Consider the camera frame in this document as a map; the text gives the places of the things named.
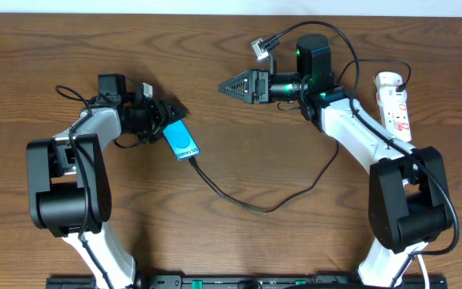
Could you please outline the turquoise screen smartphone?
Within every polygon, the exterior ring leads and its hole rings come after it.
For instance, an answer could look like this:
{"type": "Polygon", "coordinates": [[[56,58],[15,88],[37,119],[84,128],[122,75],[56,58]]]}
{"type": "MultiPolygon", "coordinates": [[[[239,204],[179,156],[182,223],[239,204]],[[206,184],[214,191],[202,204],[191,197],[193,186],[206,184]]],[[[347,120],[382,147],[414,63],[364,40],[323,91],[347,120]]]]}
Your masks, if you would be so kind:
{"type": "Polygon", "coordinates": [[[189,159],[200,153],[200,149],[183,120],[169,124],[163,131],[173,155],[178,161],[189,159]]]}

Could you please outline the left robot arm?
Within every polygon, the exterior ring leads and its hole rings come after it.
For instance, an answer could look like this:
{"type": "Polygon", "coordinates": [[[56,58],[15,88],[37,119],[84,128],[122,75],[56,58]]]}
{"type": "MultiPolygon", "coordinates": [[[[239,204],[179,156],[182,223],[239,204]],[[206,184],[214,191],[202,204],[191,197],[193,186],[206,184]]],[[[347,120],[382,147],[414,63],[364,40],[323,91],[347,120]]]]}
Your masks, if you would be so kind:
{"type": "Polygon", "coordinates": [[[175,98],[146,92],[101,92],[85,99],[65,131],[26,147],[30,217],[71,245],[90,277],[50,277],[47,288],[147,288],[148,278],[110,223],[112,199],[103,151],[123,134],[154,143],[187,115],[175,98]]]}

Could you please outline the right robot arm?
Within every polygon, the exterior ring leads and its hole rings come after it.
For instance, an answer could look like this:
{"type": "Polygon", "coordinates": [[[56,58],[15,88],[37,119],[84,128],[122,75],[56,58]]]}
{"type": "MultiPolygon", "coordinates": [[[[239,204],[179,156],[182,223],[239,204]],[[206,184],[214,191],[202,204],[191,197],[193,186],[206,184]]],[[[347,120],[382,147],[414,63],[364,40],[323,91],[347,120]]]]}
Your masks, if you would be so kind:
{"type": "Polygon", "coordinates": [[[458,227],[443,158],[433,147],[417,149],[370,117],[335,83],[328,39],[304,35],[296,42],[297,70],[243,71],[218,86],[247,104],[298,101],[301,114],[344,146],[369,176],[368,218],[375,240],[357,274],[362,284],[397,287],[428,243],[458,227]]]}

